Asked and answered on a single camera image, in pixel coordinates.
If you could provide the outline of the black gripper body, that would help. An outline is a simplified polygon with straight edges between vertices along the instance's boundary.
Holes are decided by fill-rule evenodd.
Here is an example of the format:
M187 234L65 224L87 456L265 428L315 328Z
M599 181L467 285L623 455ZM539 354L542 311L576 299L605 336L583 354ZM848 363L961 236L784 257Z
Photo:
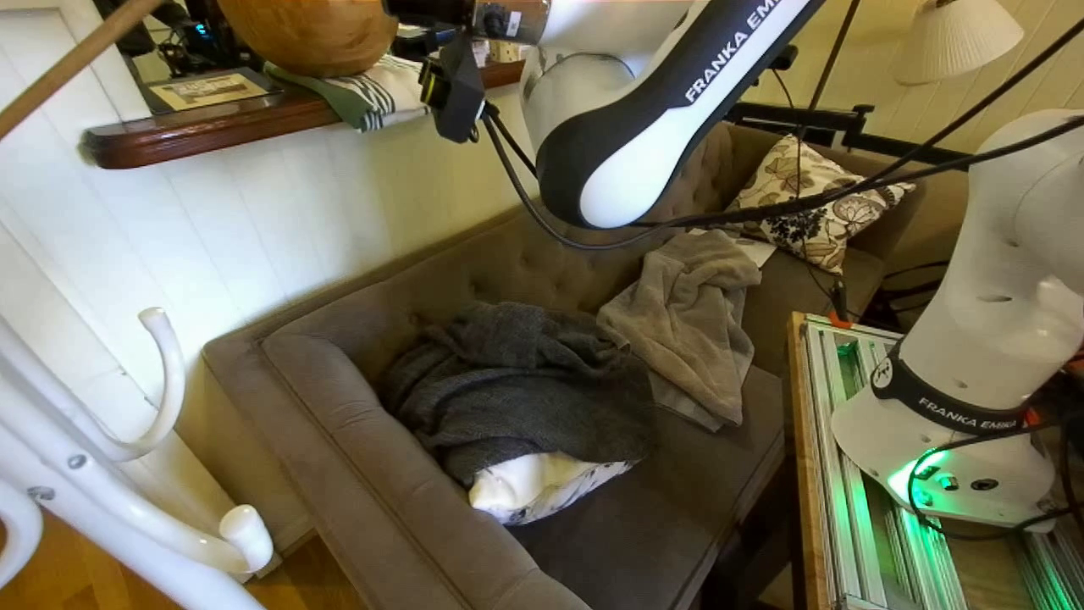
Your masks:
M486 112L486 50L477 38L445 31L422 71L422 98L452 143L474 143Z

